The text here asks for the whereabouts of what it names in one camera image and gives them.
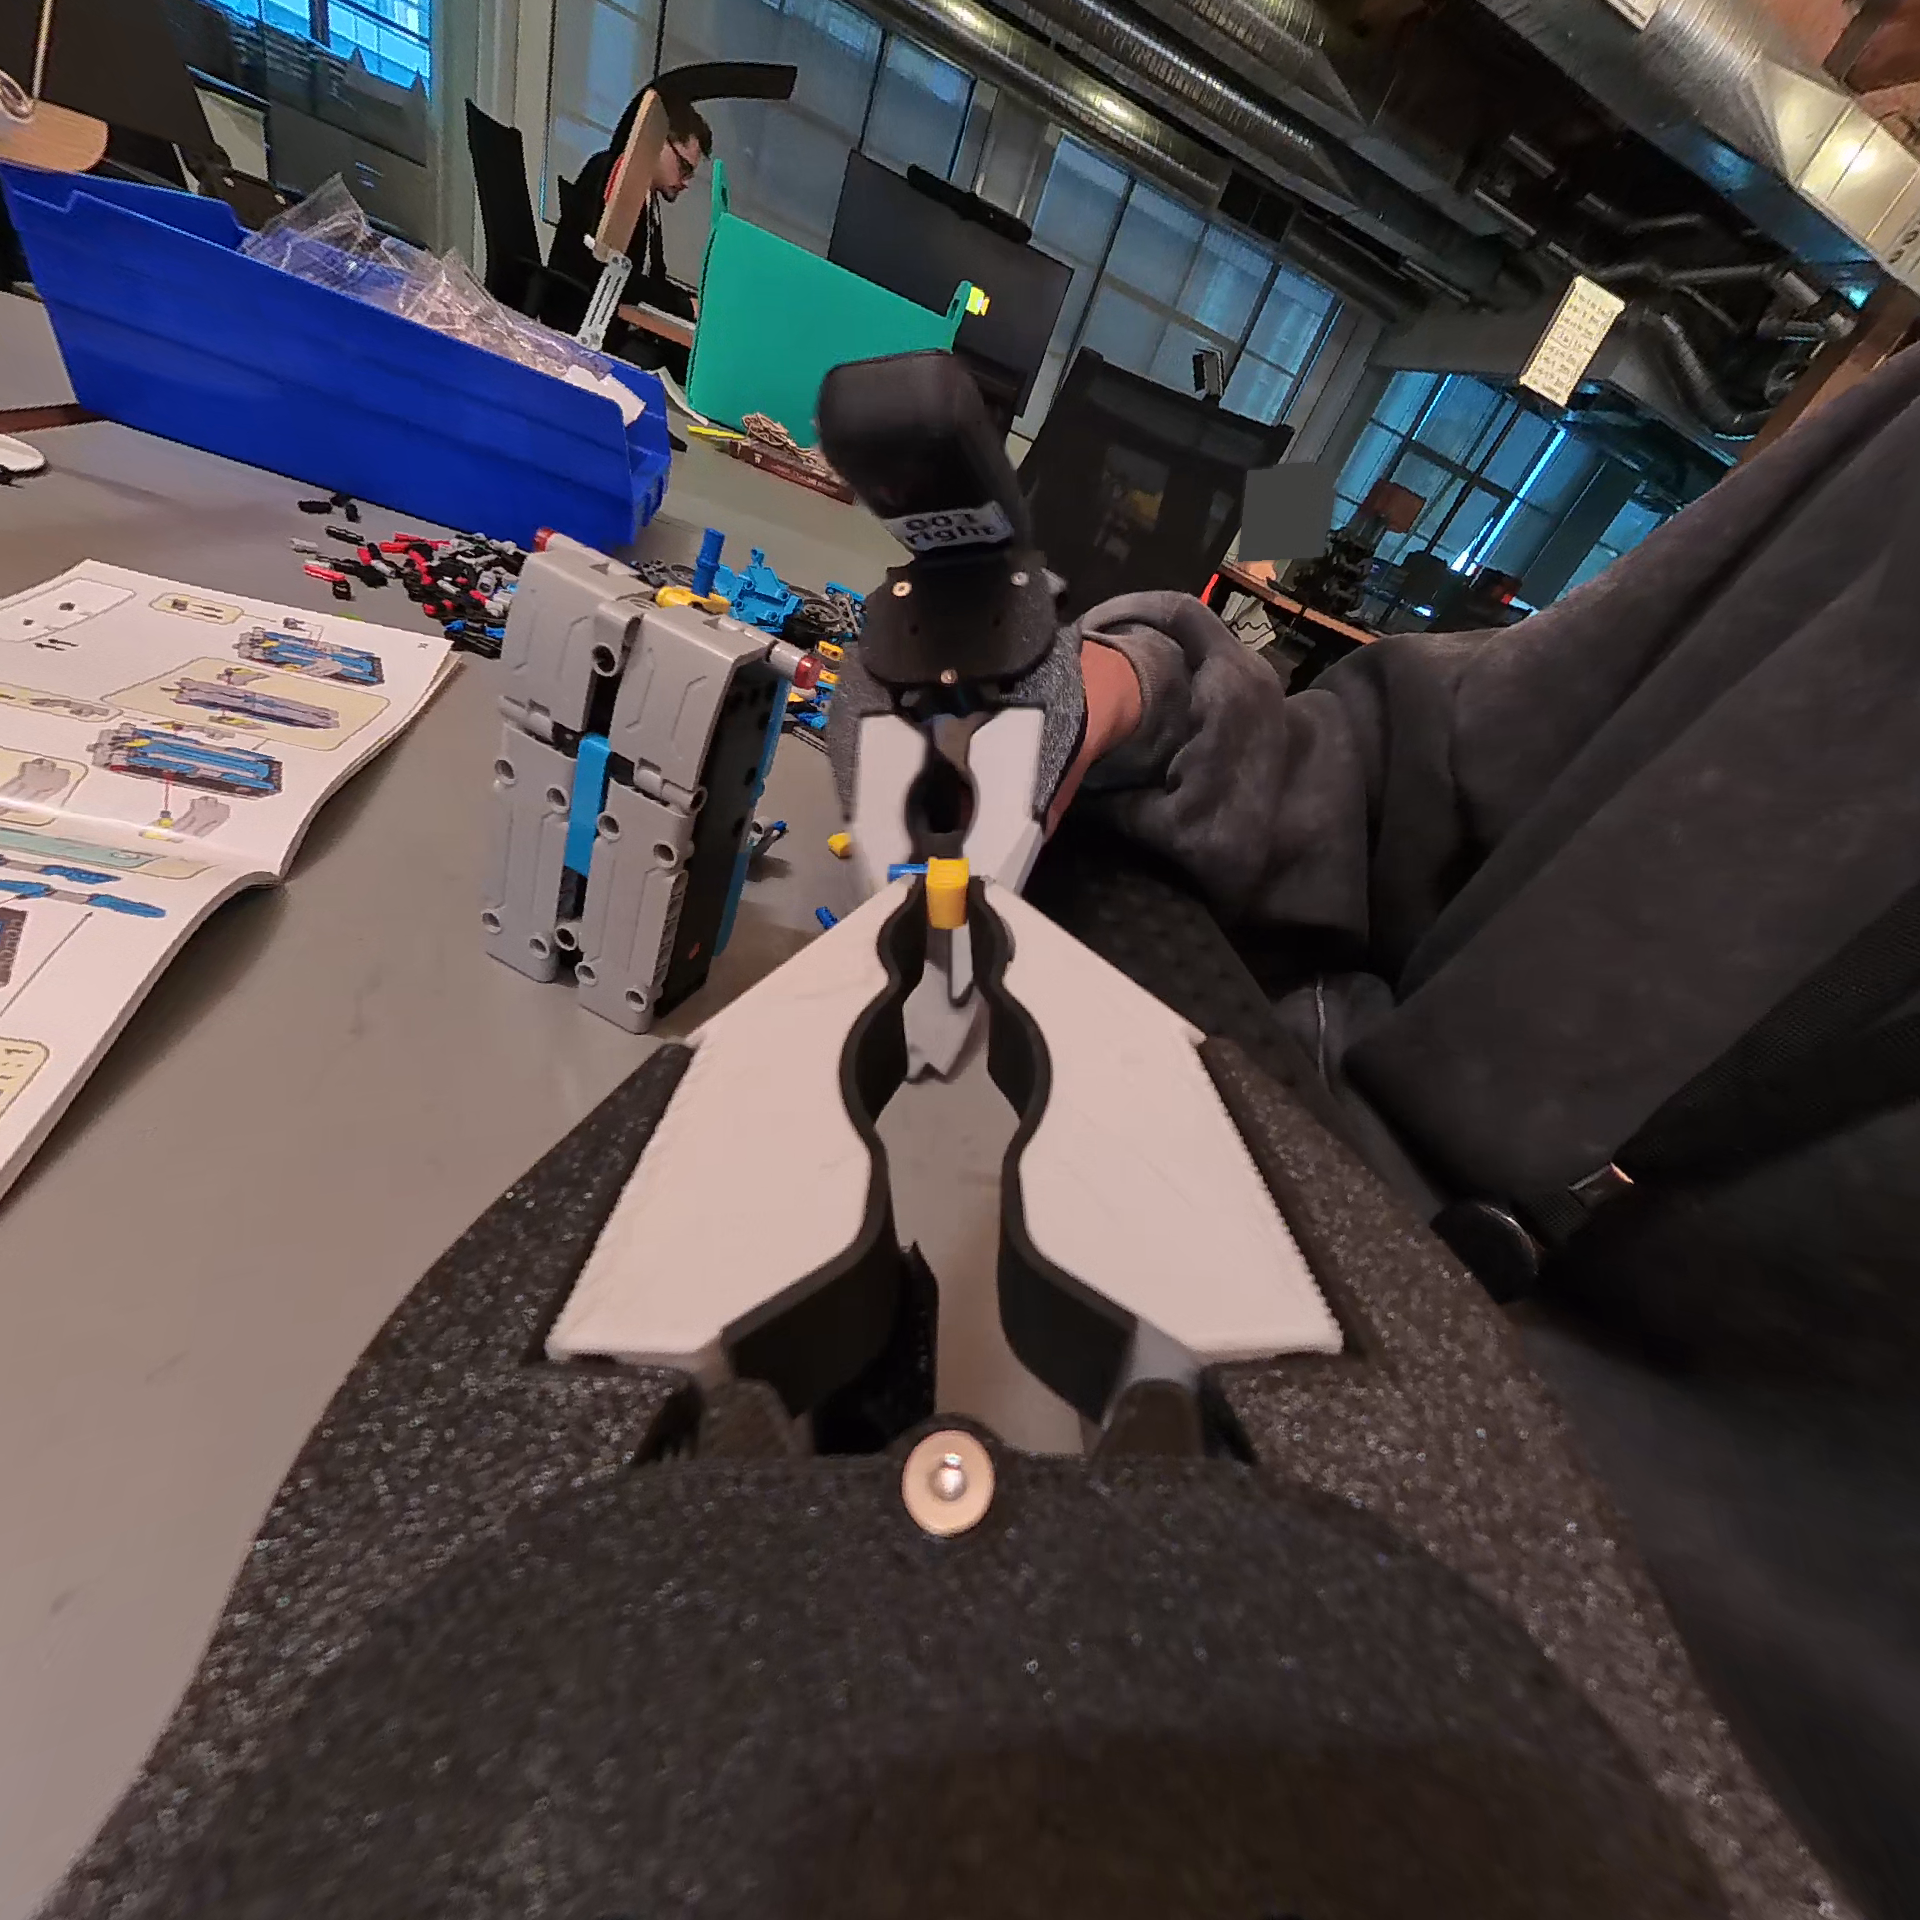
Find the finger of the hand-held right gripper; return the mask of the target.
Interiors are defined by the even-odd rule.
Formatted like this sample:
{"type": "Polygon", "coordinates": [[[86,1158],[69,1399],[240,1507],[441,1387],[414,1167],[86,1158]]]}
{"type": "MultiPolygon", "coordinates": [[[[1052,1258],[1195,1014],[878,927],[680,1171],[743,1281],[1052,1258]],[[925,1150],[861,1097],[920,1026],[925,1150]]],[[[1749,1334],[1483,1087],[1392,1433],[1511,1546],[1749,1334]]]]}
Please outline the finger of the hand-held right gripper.
{"type": "Polygon", "coordinates": [[[1019,893],[1045,838],[1040,771],[1045,710],[1000,706],[966,721],[957,735],[957,771],[969,814],[959,858],[974,881],[1019,893]]]}
{"type": "Polygon", "coordinates": [[[851,724],[847,838],[859,893],[880,893],[894,868],[956,858],[956,763],[944,722],[863,710],[851,724]]]}

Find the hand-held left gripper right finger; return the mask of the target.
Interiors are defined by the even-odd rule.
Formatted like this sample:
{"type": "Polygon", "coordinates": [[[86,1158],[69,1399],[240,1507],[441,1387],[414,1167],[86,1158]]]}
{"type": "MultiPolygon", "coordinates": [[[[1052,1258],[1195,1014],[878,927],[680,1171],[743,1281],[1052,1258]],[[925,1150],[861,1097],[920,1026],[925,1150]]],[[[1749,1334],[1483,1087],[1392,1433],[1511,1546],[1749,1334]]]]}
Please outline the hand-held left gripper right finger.
{"type": "Polygon", "coordinates": [[[1204,1035],[1019,895],[974,895],[999,1178],[999,1323],[1079,1418],[1139,1380],[1339,1355],[1342,1326],[1204,1058],[1204,1035]]]}

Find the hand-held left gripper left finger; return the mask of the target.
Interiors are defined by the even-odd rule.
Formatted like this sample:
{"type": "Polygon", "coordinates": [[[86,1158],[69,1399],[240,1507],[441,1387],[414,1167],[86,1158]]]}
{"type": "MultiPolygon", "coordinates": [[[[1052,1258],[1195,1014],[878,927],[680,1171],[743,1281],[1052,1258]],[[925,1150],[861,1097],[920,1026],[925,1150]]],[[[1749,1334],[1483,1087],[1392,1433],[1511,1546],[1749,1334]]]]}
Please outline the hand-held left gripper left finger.
{"type": "Polygon", "coordinates": [[[875,1362],[902,1287],[878,1119],[925,942],[924,889],[888,885],[685,1043],[550,1361],[759,1380],[787,1411],[875,1362]]]}

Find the grey blue toy brick assembly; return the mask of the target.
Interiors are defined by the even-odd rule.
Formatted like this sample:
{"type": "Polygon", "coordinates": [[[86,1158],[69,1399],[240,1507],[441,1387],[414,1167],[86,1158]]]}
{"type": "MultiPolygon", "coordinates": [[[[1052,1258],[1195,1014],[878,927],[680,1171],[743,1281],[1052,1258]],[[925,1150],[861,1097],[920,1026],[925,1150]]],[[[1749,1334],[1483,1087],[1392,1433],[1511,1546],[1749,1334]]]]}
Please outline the grey blue toy brick assembly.
{"type": "Polygon", "coordinates": [[[645,1034],[726,947],[789,691],[821,665],[553,530],[520,565],[499,665],[481,947],[645,1034]]]}

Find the pile of small toy bricks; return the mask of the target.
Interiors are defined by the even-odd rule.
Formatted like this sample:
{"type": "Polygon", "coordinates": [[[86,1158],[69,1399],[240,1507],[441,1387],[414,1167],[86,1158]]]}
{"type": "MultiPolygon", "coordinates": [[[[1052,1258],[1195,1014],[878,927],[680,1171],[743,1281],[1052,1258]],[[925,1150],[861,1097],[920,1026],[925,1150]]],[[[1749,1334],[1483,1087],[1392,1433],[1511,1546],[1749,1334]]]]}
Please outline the pile of small toy bricks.
{"type": "MultiPolygon", "coordinates": [[[[447,637],[455,654],[500,658],[511,597],[525,554],[485,534],[391,533],[374,537],[371,515],[345,493],[301,498],[301,515],[323,522],[323,539],[295,539],[305,570],[343,601],[359,589],[395,587],[447,637]]],[[[663,554],[651,545],[616,558],[646,591],[693,591],[699,581],[743,623],[789,641],[822,661],[812,691],[784,700],[784,732],[822,746],[840,663],[863,623],[861,591],[827,582],[789,582],[760,548],[737,555],[721,530],[689,534],[675,522],[663,554]]]]}

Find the brick instruction booklet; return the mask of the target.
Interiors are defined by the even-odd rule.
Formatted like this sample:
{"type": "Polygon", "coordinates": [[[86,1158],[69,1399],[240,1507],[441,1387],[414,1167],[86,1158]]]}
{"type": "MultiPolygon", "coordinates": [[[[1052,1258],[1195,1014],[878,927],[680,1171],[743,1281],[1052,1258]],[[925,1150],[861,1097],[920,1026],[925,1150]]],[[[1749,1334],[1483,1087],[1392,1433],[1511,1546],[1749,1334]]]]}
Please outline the brick instruction booklet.
{"type": "Polygon", "coordinates": [[[456,663],[84,559],[3,603],[3,1187],[195,930],[285,881],[456,663]]]}

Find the person's right forearm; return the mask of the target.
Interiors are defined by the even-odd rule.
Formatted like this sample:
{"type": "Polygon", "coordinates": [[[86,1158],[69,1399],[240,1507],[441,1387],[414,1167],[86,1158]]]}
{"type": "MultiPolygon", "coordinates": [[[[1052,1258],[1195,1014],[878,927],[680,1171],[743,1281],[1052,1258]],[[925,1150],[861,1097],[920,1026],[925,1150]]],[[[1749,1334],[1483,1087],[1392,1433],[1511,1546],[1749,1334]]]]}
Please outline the person's right forearm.
{"type": "Polygon", "coordinates": [[[1188,595],[1121,595],[1067,633],[1133,657],[1163,772],[1126,794],[1087,782],[1055,825],[1126,838],[1224,927],[1409,979],[1472,866],[1470,675],[1511,635],[1389,635],[1289,693],[1188,595]]]}

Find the grey desk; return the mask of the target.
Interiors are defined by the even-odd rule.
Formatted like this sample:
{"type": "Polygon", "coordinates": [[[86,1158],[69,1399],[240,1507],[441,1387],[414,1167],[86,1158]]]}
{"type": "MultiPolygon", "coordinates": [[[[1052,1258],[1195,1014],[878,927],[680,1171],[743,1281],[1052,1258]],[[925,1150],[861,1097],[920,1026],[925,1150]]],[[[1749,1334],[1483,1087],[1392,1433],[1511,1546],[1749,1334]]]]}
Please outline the grey desk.
{"type": "Polygon", "coordinates": [[[651,1046],[481,951],[496,724],[461,658],[5,1197],[5,1915],[136,1774],[372,1333],[651,1046]]]}

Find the person's right hand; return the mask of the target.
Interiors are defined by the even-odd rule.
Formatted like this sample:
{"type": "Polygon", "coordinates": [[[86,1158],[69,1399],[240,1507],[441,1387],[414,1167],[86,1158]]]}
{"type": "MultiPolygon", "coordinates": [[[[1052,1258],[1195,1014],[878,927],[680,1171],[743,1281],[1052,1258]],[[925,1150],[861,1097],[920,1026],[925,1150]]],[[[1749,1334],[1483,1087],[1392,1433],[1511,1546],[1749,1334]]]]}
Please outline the person's right hand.
{"type": "Polygon", "coordinates": [[[1133,657],[1103,641],[1080,641],[1076,663],[1084,727],[1049,809],[1053,825],[1087,782],[1095,794],[1131,794],[1157,786],[1163,772],[1133,657]]]}

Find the teal board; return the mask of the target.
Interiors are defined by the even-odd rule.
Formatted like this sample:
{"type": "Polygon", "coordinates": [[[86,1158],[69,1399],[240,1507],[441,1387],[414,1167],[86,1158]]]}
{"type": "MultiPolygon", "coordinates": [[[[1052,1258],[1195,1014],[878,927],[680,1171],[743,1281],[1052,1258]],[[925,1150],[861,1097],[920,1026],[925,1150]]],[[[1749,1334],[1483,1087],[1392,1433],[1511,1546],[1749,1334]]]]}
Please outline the teal board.
{"type": "Polygon", "coordinates": [[[716,173],[696,301],[683,381],[689,411],[726,428],[766,417],[812,446],[831,367],[951,349],[976,289],[959,279],[947,308],[894,294],[733,215],[726,177],[716,173]]]}

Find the black computer monitor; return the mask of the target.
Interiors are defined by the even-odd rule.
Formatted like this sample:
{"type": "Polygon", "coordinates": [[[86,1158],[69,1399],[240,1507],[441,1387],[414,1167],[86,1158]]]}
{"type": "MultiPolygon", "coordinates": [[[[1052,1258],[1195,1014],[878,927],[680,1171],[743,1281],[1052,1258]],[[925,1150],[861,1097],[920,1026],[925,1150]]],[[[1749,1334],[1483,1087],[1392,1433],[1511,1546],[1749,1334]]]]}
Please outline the black computer monitor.
{"type": "Polygon", "coordinates": [[[1072,286],[1072,267],[1037,249],[995,204],[909,167],[853,151],[827,245],[831,265],[944,314],[972,286],[952,353],[1011,426],[1029,405],[1072,286]]]}

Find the clear plastic bags of bricks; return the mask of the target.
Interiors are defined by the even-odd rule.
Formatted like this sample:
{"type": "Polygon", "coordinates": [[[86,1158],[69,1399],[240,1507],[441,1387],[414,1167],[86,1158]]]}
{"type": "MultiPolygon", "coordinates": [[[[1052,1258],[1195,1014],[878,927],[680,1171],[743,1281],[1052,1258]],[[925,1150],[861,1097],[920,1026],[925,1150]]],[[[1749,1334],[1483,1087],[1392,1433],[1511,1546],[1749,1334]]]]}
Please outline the clear plastic bags of bricks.
{"type": "Polygon", "coordinates": [[[341,173],[244,236],[240,253],[575,386],[614,373],[601,353],[493,299],[459,251],[437,257],[374,229],[341,173]]]}

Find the blue plastic bin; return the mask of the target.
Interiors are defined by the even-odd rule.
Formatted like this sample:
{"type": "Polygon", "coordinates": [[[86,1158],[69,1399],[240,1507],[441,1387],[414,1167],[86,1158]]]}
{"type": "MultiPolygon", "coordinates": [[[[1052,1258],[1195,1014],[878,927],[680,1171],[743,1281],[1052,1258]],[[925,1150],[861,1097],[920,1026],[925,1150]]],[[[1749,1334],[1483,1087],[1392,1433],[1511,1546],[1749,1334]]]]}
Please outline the blue plastic bin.
{"type": "Polygon", "coordinates": [[[7,212],[92,414],[456,533],[612,554],[664,503],[640,414],[241,251],[225,204],[5,164],[7,212]]]}

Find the tan board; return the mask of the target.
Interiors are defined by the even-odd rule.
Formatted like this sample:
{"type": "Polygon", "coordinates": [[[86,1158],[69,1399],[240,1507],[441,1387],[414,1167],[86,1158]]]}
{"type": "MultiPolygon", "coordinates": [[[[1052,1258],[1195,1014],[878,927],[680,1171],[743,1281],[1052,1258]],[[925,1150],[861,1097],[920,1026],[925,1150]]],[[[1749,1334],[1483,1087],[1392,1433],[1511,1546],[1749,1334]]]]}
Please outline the tan board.
{"type": "Polygon", "coordinates": [[[3,76],[3,162],[48,173],[84,173],[104,158],[107,140],[104,121],[40,103],[9,74],[3,76]]]}

